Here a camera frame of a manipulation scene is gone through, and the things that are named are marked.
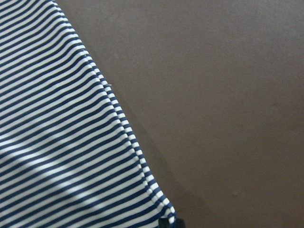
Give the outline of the navy white striped polo shirt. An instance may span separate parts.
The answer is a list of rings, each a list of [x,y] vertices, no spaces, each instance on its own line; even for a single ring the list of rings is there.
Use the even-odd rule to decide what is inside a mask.
[[[110,84],[53,0],[0,3],[0,225],[177,226]]]

